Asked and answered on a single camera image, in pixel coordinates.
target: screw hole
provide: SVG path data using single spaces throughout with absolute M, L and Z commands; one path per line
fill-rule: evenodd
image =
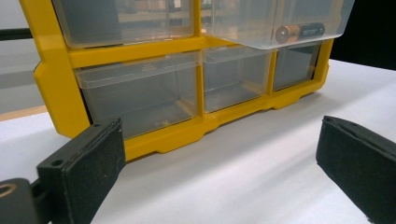
M 0 198 L 12 193 L 17 186 L 15 184 L 4 184 L 0 186 Z
M 62 163 L 64 163 L 64 161 L 62 161 L 62 160 L 53 161 L 53 162 L 51 163 L 51 166 L 59 166 L 59 165 L 61 165 Z

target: white table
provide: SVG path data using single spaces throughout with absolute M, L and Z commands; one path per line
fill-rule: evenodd
M 323 89 L 294 105 L 128 164 L 93 223 L 368 223 L 317 166 L 318 135 L 330 115 L 396 141 L 396 71 L 330 65 Z M 35 180 L 67 141 L 47 113 L 0 122 L 0 180 Z

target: battery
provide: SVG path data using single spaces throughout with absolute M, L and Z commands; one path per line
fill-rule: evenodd
M 276 30 L 276 41 L 279 44 L 292 43 L 297 40 L 323 36 L 324 24 L 321 22 L 284 25 Z

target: copper and black battery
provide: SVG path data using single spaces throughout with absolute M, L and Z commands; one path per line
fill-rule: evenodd
M 284 25 L 276 30 L 276 41 L 279 44 L 292 43 L 297 40 L 321 37 L 325 33 L 321 22 Z

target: storage organizer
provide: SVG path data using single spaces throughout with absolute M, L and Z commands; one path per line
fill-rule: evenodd
M 259 49 L 340 36 L 354 0 L 212 0 L 207 33 Z
M 344 31 L 353 3 L 201 2 L 21 0 L 41 58 L 35 80 L 57 132 L 74 137 L 122 117 L 130 161 L 293 104 L 324 84 L 332 49 L 325 38 Z M 284 44 L 271 35 L 306 23 L 325 31 Z

